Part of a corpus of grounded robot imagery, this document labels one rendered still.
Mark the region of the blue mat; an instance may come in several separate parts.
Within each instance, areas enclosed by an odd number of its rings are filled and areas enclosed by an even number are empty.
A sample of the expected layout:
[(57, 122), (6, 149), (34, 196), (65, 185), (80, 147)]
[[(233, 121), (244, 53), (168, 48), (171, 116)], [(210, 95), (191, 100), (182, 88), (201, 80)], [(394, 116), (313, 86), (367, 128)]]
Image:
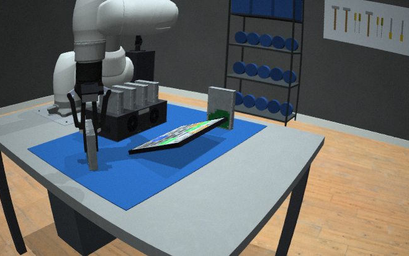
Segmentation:
[(119, 142), (97, 136), (98, 170), (89, 171), (83, 134), (75, 132), (27, 150), (116, 206), (129, 210), (225, 154), (265, 125), (234, 118), (180, 148), (129, 155), (129, 150), (180, 126), (207, 121), (207, 112), (167, 104), (167, 122)]

